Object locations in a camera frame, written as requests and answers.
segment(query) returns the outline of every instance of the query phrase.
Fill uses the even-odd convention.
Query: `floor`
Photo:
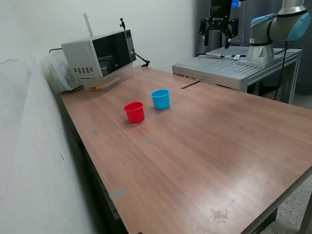
[[[294,105],[312,109],[312,96],[295,95]],[[312,192],[312,176],[278,208],[276,221],[261,234],[296,234]]]

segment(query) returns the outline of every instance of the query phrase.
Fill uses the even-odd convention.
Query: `plastic bag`
[[[70,91],[82,85],[78,78],[72,76],[63,50],[51,51],[40,64],[45,79],[55,93]]]

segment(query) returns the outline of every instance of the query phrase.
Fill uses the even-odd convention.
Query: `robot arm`
[[[311,16],[303,3],[304,0],[283,0],[282,8],[277,14],[252,20],[248,61],[270,62],[274,59],[274,40],[295,41],[304,36]]]
[[[221,31],[225,37],[225,48],[230,46],[230,41],[238,35],[238,19],[230,19],[231,7],[234,3],[245,0],[211,0],[210,16],[202,18],[199,33],[204,37],[205,46],[209,43],[210,31]]]
[[[233,3],[245,0],[211,0],[210,16],[202,18],[199,33],[209,42],[211,30],[221,31],[226,36],[225,48],[238,35],[238,19],[230,19]],[[307,31],[311,16],[303,5],[304,0],[283,0],[282,8],[276,14],[258,17],[251,23],[250,50],[247,60],[266,63],[274,59],[273,40],[298,40]]]

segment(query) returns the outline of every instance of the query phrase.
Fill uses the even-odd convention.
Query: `metal work table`
[[[211,51],[211,54],[222,55],[246,55],[249,47],[232,46],[229,49],[219,48]],[[275,60],[266,67],[256,67],[240,64],[234,59],[208,58],[206,55],[189,59],[172,66],[173,73],[189,78],[198,79],[208,83],[221,85],[231,89],[247,92],[248,86],[281,70],[284,50],[274,49]],[[302,50],[289,49],[285,59],[285,75],[282,85],[281,101],[291,104],[297,82]]]

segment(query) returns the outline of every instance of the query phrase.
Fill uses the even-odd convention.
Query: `metal table frame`
[[[211,54],[242,55],[247,54],[248,47],[235,47],[229,49],[219,48],[211,51]],[[276,53],[283,49],[274,49]],[[268,77],[282,69],[284,53],[275,55],[275,60],[267,67],[255,67],[239,64],[238,60],[215,59],[201,55],[186,62],[172,66],[173,73],[200,81],[221,85],[227,88],[247,92],[250,85]],[[285,59],[285,75],[282,85],[281,101],[292,104],[296,87],[298,70],[302,50],[288,49]]]
[[[288,188],[275,202],[272,203],[255,221],[253,221],[242,234],[253,234],[254,231],[304,182],[312,175],[309,168],[291,187]],[[298,234],[312,234],[312,195]]]

